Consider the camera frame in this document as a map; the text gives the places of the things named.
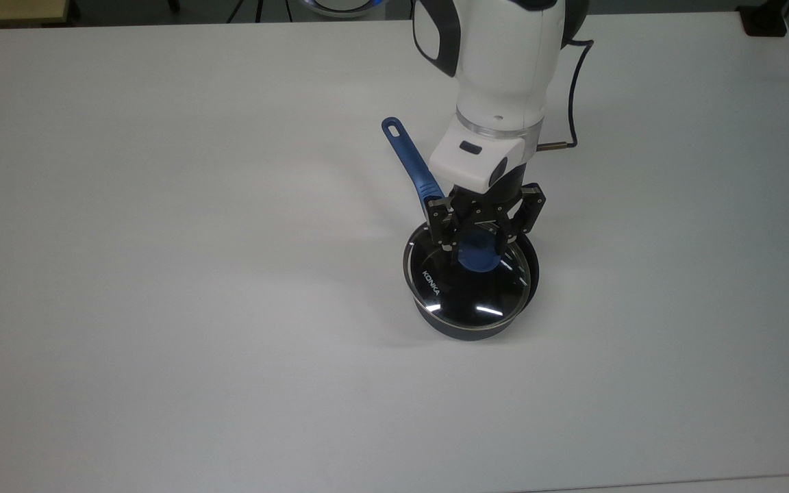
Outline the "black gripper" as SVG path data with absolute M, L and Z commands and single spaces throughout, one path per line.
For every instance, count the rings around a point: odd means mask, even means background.
M 441 268 L 454 268 L 461 229 L 482 220 L 500 224 L 507 243 L 535 227 L 546 196 L 538 182 L 500 180 L 485 194 L 454 186 L 445 199 L 428 200 L 428 231 Z

